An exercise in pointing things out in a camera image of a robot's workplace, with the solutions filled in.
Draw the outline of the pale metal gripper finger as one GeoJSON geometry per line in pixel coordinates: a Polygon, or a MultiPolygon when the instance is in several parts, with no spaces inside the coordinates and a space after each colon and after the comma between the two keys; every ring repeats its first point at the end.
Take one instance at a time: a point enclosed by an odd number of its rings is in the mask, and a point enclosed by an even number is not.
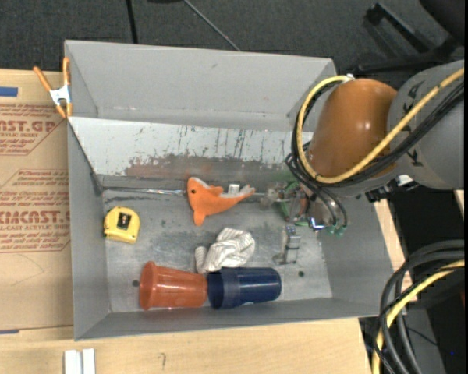
{"type": "Polygon", "coordinates": [[[285,228],[285,236],[285,262],[296,263],[300,250],[301,236],[293,225],[285,228]]]}
{"type": "Polygon", "coordinates": [[[273,262],[276,265],[283,265],[286,264],[286,257],[285,257],[285,251],[286,251],[286,246],[289,238],[287,235],[286,230],[282,231],[281,234],[281,242],[280,242],[280,249],[279,252],[273,256],[273,262]]]}

